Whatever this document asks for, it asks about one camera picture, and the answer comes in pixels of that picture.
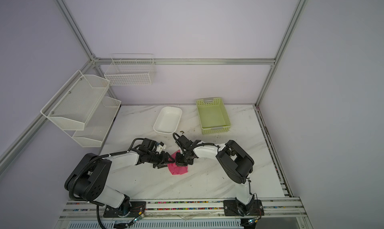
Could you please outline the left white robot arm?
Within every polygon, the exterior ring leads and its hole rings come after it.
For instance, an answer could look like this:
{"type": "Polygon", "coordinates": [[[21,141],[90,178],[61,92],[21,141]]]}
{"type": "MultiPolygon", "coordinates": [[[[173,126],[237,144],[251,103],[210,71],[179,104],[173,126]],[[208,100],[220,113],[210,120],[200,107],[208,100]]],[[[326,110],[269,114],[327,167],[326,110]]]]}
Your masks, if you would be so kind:
{"type": "Polygon", "coordinates": [[[130,146],[120,152],[96,155],[86,154],[65,182],[65,189],[73,201],[84,201],[97,206],[115,209],[119,217],[127,217],[133,210],[130,197],[107,186],[112,166],[136,166],[150,163],[161,169],[176,160],[164,152],[165,144],[148,138],[135,138],[130,146]]]}

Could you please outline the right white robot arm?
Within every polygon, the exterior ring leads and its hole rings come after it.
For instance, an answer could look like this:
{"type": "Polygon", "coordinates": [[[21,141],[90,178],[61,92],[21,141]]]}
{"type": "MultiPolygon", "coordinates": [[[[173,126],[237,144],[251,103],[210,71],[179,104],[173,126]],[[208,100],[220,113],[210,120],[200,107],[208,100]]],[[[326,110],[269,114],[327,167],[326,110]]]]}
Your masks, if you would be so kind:
{"type": "Polygon", "coordinates": [[[235,183],[237,214],[249,215],[255,201],[255,195],[251,193],[251,182],[248,179],[255,163],[252,157],[233,140],[224,144],[214,144],[201,140],[191,141],[177,133],[173,133],[173,137],[181,150],[176,153],[176,165],[187,167],[194,163],[194,159],[200,158],[217,160],[227,176],[235,183]]]}

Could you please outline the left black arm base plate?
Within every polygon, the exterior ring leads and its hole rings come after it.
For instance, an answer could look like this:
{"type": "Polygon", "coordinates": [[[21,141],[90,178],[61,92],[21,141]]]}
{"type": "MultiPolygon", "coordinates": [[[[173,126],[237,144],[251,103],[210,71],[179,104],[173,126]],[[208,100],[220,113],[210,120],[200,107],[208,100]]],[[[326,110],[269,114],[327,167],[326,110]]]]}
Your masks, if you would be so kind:
{"type": "Polygon", "coordinates": [[[147,203],[145,201],[130,201],[123,203],[118,208],[107,206],[103,217],[104,218],[135,218],[139,214],[145,212],[147,203]]]}

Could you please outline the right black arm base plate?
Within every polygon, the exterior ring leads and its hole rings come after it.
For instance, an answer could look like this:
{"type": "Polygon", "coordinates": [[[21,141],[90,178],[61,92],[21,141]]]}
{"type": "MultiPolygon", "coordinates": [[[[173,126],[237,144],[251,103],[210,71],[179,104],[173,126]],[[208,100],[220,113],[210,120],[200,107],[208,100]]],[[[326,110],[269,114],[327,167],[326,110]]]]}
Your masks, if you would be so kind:
{"type": "Polygon", "coordinates": [[[247,205],[238,200],[224,200],[225,216],[264,216],[264,207],[261,200],[253,199],[247,205]]]}

